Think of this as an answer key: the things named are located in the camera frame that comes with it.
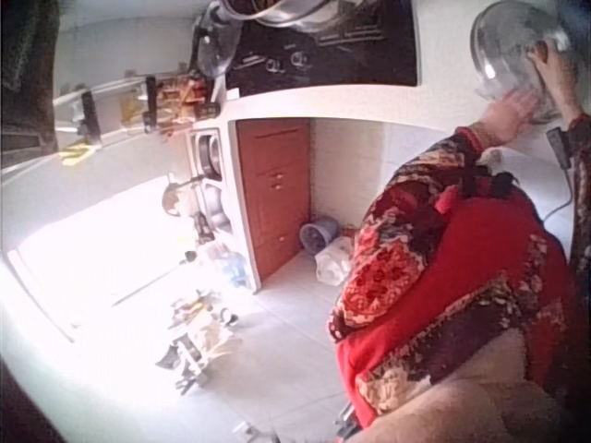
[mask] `person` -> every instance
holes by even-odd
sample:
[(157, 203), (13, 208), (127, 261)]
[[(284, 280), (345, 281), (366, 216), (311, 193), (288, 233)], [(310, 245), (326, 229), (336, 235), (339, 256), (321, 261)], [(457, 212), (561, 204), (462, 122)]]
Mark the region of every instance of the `person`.
[(591, 119), (556, 48), (529, 56), (568, 126), (570, 262), (513, 177), (476, 164), (525, 129), (533, 91), (403, 165), (362, 221), (328, 321), (364, 428), (352, 441), (551, 441), (589, 398)]

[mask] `hand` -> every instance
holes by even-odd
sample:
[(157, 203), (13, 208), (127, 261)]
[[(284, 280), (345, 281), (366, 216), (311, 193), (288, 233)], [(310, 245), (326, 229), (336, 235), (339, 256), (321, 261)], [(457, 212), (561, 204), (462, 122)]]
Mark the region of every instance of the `hand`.
[(527, 56), (536, 66), (537, 72), (544, 80), (548, 92), (567, 124), (570, 124), (583, 113), (576, 98), (573, 64), (559, 54), (552, 41), (538, 42), (535, 49)]
[(538, 103), (532, 90), (512, 90), (502, 100), (491, 103), (482, 118), (470, 126), (482, 149), (509, 143), (524, 132)]

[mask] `white tiled floor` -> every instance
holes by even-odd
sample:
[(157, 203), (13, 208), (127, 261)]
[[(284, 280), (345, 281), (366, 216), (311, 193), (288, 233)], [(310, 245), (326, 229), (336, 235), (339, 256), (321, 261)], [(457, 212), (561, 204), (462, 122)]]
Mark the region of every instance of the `white tiled floor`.
[[(122, 414), (137, 423), (137, 441), (244, 441), (233, 434), (243, 421), (261, 431), (274, 430), (282, 442), (330, 441), (336, 432), (332, 421), (345, 405), (325, 332), (339, 288), (317, 282), (315, 268), (313, 257), (301, 253), (271, 276), (257, 295), (228, 301), (240, 316), (234, 332), (243, 343), (235, 353), (214, 361), (207, 368), (209, 381), (182, 398), (174, 392), (169, 371), (150, 363), (160, 350), (165, 352), (149, 331), (162, 309), (155, 300), (166, 289), (173, 290), (174, 277), (152, 285), (145, 297), (129, 301), (119, 320), (112, 319), (108, 327), (96, 325), (101, 340), (87, 341), (92, 349), (89, 366), (98, 366), (92, 381), (105, 385), (105, 395), (133, 397), (122, 400), (127, 404)], [(111, 340), (105, 340), (105, 334)], [(107, 355), (126, 362), (125, 367), (106, 365)], [(137, 357), (136, 363), (127, 362), (126, 355)], [(120, 440), (114, 436), (112, 441)]]

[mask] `black stovetop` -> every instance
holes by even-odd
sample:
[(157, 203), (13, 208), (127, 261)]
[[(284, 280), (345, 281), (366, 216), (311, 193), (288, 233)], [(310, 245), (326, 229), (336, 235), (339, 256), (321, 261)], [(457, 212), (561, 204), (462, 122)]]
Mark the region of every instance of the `black stovetop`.
[(335, 84), (417, 85), (411, 0), (371, 11), (315, 37), (245, 22), (226, 88), (240, 96)]

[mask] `pot lid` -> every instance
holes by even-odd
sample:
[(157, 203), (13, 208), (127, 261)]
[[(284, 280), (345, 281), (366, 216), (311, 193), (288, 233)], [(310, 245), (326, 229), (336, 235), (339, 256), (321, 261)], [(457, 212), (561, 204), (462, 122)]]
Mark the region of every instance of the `pot lid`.
[(541, 104), (532, 123), (547, 123), (557, 116), (527, 53), (540, 40), (553, 40), (559, 51), (570, 50), (567, 34), (547, 12), (517, 1), (489, 6), (475, 20), (471, 34), (472, 59), (483, 85), (483, 95), (497, 100), (515, 88), (538, 91)]

